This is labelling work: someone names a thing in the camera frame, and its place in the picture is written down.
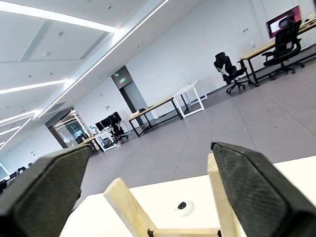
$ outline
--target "exit sign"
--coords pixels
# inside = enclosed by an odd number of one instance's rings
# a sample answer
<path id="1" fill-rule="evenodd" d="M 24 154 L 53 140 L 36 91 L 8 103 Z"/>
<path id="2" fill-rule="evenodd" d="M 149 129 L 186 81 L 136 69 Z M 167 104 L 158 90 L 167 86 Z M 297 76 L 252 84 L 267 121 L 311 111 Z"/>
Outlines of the exit sign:
<path id="1" fill-rule="evenodd" d="M 122 84 L 124 81 L 126 81 L 126 78 L 122 78 L 121 80 L 119 80 L 119 83 Z"/>

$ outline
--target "doorway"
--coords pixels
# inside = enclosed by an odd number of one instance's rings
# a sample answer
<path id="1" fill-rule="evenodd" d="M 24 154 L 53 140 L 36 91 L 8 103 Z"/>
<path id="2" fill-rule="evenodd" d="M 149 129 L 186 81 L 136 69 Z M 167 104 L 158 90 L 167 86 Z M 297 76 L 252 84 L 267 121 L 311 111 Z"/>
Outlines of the doorway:
<path id="1" fill-rule="evenodd" d="M 139 109 L 145 109 L 148 107 L 126 66 L 114 73 L 112 75 L 112 79 L 117 85 L 121 95 L 123 96 L 132 113 L 135 113 Z M 146 116 L 149 120 L 154 119 L 150 112 L 147 113 Z M 136 120 L 139 125 L 143 125 L 147 122 L 143 116 L 141 118 L 137 118 Z"/>

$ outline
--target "desk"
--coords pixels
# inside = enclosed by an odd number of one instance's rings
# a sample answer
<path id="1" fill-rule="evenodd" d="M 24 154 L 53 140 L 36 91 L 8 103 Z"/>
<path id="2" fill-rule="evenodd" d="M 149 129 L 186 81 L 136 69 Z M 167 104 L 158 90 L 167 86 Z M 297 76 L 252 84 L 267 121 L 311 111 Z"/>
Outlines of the desk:
<path id="1" fill-rule="evenodd" d="M 316 156 L 275 164 L 316 205 Z M 199 176 L 130 189 L 157 228 L 219 228 L 209 176 Z M 184 200 L 195 203 L 185 217 L 176 214 Z M 88 196 L 68 218 L 60 237 L 132 237 L 102 194 Z"/>
<path id="2" fill-rule="evenodd" d="M 182 87 L 180 90 L 178 90 L 178 91 L 173 95 L 174 101 L 176 102 L 176 105 L 177 105 L 177 107 L 178 107 L 178 109 L 179 109 L 179 111 L 180 111 L 180 113 L 181 113 L 181 115 L 182 115 L 183 118 L 185 118 L 185 117 L 187 117 L 187 116 L 190 116 L 190 115 L 192 115 L 192 114 L 195 114 L 195 113 L 197 113 L 197 112 L 199 112 L 199 111 L 204 110 L 204 106 L 203 106 L 203 104 L 202 104 L 202 101 L 201 101 L 201 99 L 200 99 L 200 97 L 199 97 L 199 95 L 198 95 L 197 89 L 196 89 L 196 85 L 197 85 L 198 82 L 199 82 L 199 80 L 196 80 L 196 81 L 194 81 L 194 82 L 192 82 L 192 83 L 190 83 L 190 84 L 185 85 L 184 87 Z M 178 100 L 177 100 L 177 97 L 180 96 L 180 97 L 182 98 L 182 100 L 184 101 L 184 98 L 183 98 L 183 94 L 184 94 L 184 95 L 187 97 L 187 100 L 189 101 L 189 104 L 191 105 L 190 100 L 188 99 L 188 96 L 187 96 L 187 94 L 186 94 L 186 92 L 188 92 L 189 90 L 193 90 L 193 91 L 194 91 L 195 95 L 197 96 L 197 101 L 199 102 L 199 105 L 201 106 L 201 108 L 200 108 L 200 109 L 197 109 L 197 110 L 194 110 L 194 111 L 192 111 L 192 112 L 186 114 L 186 111 L 189 111 L 189 108 L 188 108 L 187 104 L 184 103 L 185 106 L 186 106 L 186 110 L 185 110 L 185 111 L 182 111 L 181 106 L 179 105 L 179 102 L 178 102 Z"/>
<path id="3" fill-rule="evenodd" d="M 174 109 L 175 109 L 176 112 L 177 112 L 177 115 L 175 115 L 175 116 L 173 116 L 173 117 L 171 117 L 171 118 L 165 119 L 164 121 L 161 121 L 161 122 L 159 122 L 159 123 L 156 123 L 156 124 L 152 125 L 152 124 L 149 122 L 149 120 L 148 120 L 148 118 L 147 118 L 147 116 L 146 116 L 146 113 L 148 113 L 148 112 L 150 112 L 151 110 L 154 110 L 154 109 L 158 108 L 159 106 L 164 105 L 165 103 L 168 103 L 168 102 L 171 102 L 171 103 L 172 103 L 172 105 L 174 106 Z M 142 116 L 142 115 L 145 116 L 145 118 L 146 118 L 146 120 L 147 120 L 147 122 L 148 122 L 149 125 L 148 125 L 147 127 L 145 127 L 145 129 L 144 129 L 141 133 L 138 133 L 138 132 L 136 131 L 136 129 L 135 129 L 135 127 L 134 127 L 132 121 L 133 121 L 134 119 L 136 119 L 136 118 Z M 154 104 L 154 105 L 148 107 L 148 108 L 145 109 L 143 112 L 132 116 L 128 121 L 129 121 L 130 125 L 132 126 L 133 130 L 135 131 L 136 135 L 137 135 L 138 137 L 140 137 L 140 136 L 141 136 L 145 131 L 147 131 L 148 129 L 153 128 L 153 127 L 155 127 L 155 126 L 157 126 L 157 125 L 159 125 L 159 124 L 161 124 L 161 123 L 163 123 L 163 122 L 166 122 L 166 121 L 168 121 L 168 120 L 170 120 L 170 119 L 173 119 L 173 118 L 175 118 L 175 117 L 179 117 L 180 119 L 183 119 L 182 116 L 181 116 L 181 114 L 180 114 L 180 112 L 178 111 L 176 105 L 175 105 L 174 102 L 173 102 L 173 96 L 169 96 L 168 98 L 166 98 L 166 99 L 160 101 L 159 103 L 156 103 L 156 104 Z"/>
<path id="4" fill-rule="evenodd" d="M 315 28 L 315 27 L 316 27 L 316 20 L 313 20 L 313 21 L 310 21 L 310 22 L 308 22 L 308 23 L 305 23 L 305 24 L 301 25 L 298 34 L 301 35 L 301 34 L 307 32 L 307 31 L 309 31 L 309 30 L 312 30 L 312 29 Z M 264 53 L 264 52 L 266 52 L 266 51 L 268 51 L 268 50 L 270 50 L 270 49 L 272 49 L 272 48 L 274 48 L 274 46 L 275 46 L 275 42 L 268 43 L 268 44 L 262 46 L 261 48 L 257 49 L 256 51 L 253 51 L 253 52 L 251 52 L 251 53 L 248 53 L 248 54 L 244 55 L 244 56 L 241 58 L 242 60 L 247 60 L 247 61 L 248 61 L 249 66 L 250 66 L 250 69 L 251 69 L 251 73 L 252 73 L 252 75 L 253 75 L 253 79 L 254 79 L 254 81 L 255 81 L 256 86 L 259 86 L 258 80 L 259 80 L 259 79 L 262 79 L 262 78 L 265 78 L 268 74 L 267 74 L 267 75 L 263 75 L 263 76 L 257 78 L 257 77 L 256 77 L 256 74 L 255 74 L 255 71 L 254 71 L 254 69 L 253 69 L 253 66 L 252 66 L 252 64 L 251 64 L 251 59 L 254 58 L 254 57 L 256 57 L 256 56 L 261 55 L 262 53 Z M 302 59 L 300 59 L 300 60 L 298 60 L 298 61 L 296 61 L 296 62 L 294 62 L 294 63 L 292 63 L 292 64 L 295 64 L 295 63 L 304 61 L 304 60 L 306 60 L 306 59 L 308 59 L 308 58 L 310 58 L 310 57 L 314 57 L 315 55 L 316 55 L 316 53 L 313 53 L 313 54 L 311 54 L 311 55 L 309 55 L 309 56 L 307 56 L 307 57 L 304 57 L 304 58 L 302 58 Z"/>
<path id="5" fill-rule="evenodd" d="M 81 142 L 79 144 L 79 146 L 82 146 L 82 145 L 87 144 L 87 143 L 91 143 L 92 146 L 94 147 L 95 151 L 99 151 L 100 150 L 99 143 L 96 141 L 95 136 L 91 136 L 88 139 L 85 139 L 83 142 Z"/>
<path id="6" fill-rule="evenodd" d="M 110 146 L 110 147 L 104 148 L 103 138 L 101 137 L 102 135 L 106 135 L 108 137 L 108 139 L 112 142 L 113 145 Z M 99 146 L 103 150 L 103 152 L 106 152 L 107 150 L 116 147 L 116 144 L 114 143 L 114 140 L 113 140 L 112 136 L 109 134 L 108 131 L 104 131 L 102 133 L 96 134 L 95 135 L 95 140 L 99 144 Z"/>

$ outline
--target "office chair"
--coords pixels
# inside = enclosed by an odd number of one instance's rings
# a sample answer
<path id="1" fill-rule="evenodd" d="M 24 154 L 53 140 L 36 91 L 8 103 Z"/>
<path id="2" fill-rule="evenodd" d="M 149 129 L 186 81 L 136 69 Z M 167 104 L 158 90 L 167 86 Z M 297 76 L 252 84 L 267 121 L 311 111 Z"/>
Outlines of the office chair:
<path id="1" fill-rule="evenodd" d="M 118 141 L 122 140 L 122 138 L 128 139 L 128 135 L 124 135 L 124 130 L 120 126 L 120 120 L 118 114 L 112 114 L 109 117 L 110 120 L 110 127 L 111 127 L 111 133 L 113 135 L 114 143 L 118 143 Z"/>
<path id="2" fill-rule="evenodd" d="M 262 54 L 266 57 L 264 66 L 281 64 L 278 70 L 269 75 L 270 79 L 275 80 L 276 76 L 282 72 L 287 74 L 288 71 L 292 71 L 292 74 L 295 74 L 294 68 L 284 65 L 284 62 L 298 55 L 302 49 L 301 39 L 297 38 L 301 23 L 302 21 L 294 22 L 294 16 L 288 16 L 280 21 L 279 26 L 282 30 L 276 34 L 276 49 L 273 52 Z M 305 67 L 303 63 L 299 64 L 302 68 Z"/>
<path id="3" fill-rule="evenodd" d="M 241 86 L 243 89 L 245 89 L 245 83 L 248 83 L 249 85 L 252 84 L 252 81 L 249 79 L 245 81 L 236 80 L 239 76 L 243 75 L 247 71 L 246 67 L 237 70 L 236 66 L 232 65 L 231 60 L 225 55 L 224 52 L 215 55 L 215 58 L 216 61 L 214 62 L 214 66 L 216 67 L 217 71 L 222 74 L 226 84 L 230 85 L 232 84 L 232 81 L 234 81 L 234 84 L 226 90 L 226 93 L 230 94 L 236 86 L 238 86 L 238 89 Z"/>

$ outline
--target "chair armrest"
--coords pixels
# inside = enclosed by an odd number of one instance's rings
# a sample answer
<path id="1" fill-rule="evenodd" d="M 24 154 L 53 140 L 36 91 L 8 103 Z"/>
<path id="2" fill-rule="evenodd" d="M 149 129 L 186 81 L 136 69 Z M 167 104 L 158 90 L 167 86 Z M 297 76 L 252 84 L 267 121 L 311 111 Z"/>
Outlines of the chair armrest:
<path id="1" fill-rule="evenodd" d="M 274 52 L 265 52 L 262 54 L 262 56 L 271 57 L 274 55 Z"/>

